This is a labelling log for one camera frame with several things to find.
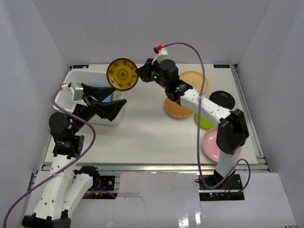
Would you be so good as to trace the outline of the blue round plate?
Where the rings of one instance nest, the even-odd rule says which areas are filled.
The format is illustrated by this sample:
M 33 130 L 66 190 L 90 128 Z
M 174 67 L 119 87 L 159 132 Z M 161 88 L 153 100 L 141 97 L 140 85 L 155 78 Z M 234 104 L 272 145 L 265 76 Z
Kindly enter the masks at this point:
M 95 87 L 98 87 L 98 88 L 103 88 L 104 86 L 102 86 L 102 85 L 95 85 Z M 101 101 L 101 102 L 103 102 L 103 103 L 106 103 L 106 102 L 111 102 L 112 101 L 112 98 L 113 98 L 113 94 L 110 94 L 108 97 L 106 97 L 103 101 L 101 101 L 101 100 L 99 100 L 99 101 Z

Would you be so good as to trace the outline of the yellow brown patterned plate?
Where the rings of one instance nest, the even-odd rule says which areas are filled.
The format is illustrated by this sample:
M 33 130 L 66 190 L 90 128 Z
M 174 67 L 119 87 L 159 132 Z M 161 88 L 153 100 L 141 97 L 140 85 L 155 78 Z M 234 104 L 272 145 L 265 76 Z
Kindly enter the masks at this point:
M 106 78 L 110 86 L 118 91 L 131 90 L 138 82 L 137 65 L 126 58 L 112 61 L 106 71 Z

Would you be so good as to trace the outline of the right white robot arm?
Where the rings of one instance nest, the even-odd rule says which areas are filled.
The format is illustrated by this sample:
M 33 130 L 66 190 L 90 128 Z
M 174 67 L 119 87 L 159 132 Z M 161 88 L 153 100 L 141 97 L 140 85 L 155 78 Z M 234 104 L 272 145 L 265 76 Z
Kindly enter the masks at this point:
M 215 185 L 207 185 L 203 176 L 200 181 L 210 190 L 224 190 L 230 186 L 241 147 L 249 137 L 244 113 L 240 109 L 224 108 L 199 94 L 190 84 L 180 79 L 178 67 L 172 60 L 157 62 L 149 58 L 135 72 L 142 81 L 160 85 L 171 101 L 202 115 L 216 127 L 216 144 L 220 155 L 213 174 Z

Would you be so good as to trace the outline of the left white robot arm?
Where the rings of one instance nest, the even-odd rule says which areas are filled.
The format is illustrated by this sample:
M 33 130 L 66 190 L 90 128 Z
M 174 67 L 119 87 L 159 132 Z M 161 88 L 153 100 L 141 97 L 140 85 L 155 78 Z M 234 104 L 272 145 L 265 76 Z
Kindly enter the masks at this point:
M 22 220 L 24 228 L 69 228 L 82 197 L 89 189 L 99 187 L 96 167 L 83 166 L 76 170 L 75 166 L 96 139 L 96 131 L 89 121 L 96 115 L 113 121 L 126 104 L 125 99 L 104 101 L 114 91 L 113 87 L 63 83 L 58 92 L 71 96 L 76 104 L 71 112 L 59 106 L 55 101 L 57 95 L 53 95 L 52 103 L 59 111 L 48 122 L 55 143 L 50 175 L 42 182 L 45 187 L 38 204 Z

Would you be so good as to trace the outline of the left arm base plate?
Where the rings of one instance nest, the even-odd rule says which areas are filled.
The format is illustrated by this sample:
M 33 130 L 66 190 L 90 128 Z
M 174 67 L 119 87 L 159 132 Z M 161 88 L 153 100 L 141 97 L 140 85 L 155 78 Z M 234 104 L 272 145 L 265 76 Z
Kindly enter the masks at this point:
M 114 193 L 115 176 L 100 176 L 93 181 L 93 185 L 84 194 L 83 199 L 103 200 L 116 198 Z

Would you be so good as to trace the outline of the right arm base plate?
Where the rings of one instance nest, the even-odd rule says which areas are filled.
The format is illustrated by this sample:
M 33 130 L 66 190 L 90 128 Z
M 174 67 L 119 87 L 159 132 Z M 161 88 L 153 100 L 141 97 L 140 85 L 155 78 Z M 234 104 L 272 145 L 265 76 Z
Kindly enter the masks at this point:
M 242 180 L 239 174 L 233 175 L 230 179 L 220 185 L 218 188 L 207 189 L 201 180 L 197 178 L 195 182 L 199 185 L 200 201 L 241 201 L 245 200 Z

